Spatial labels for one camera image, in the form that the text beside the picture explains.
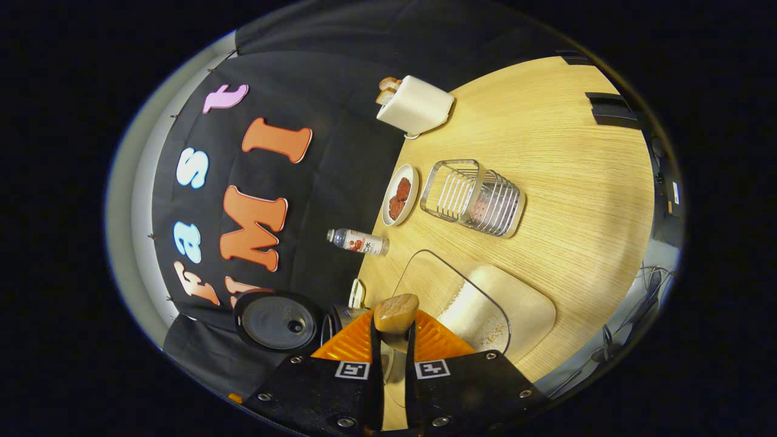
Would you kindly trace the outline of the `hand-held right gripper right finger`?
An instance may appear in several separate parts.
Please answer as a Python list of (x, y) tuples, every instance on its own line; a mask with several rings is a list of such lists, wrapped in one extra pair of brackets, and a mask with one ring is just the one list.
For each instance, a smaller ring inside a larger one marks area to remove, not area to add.
[(503, 353), (475, 351), (418, 311), (405, 371), (406, 421), (420, 435), (504, 435), (549, 406), (549, 398)]

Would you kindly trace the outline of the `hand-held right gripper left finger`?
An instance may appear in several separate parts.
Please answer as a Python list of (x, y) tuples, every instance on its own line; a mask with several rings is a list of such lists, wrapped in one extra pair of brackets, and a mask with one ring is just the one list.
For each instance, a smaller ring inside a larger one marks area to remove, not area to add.
[(242, 407), (294, 436), (372, 436), (385, 404), (378, 333), (368, 310), (313, 354), (284, 359)]

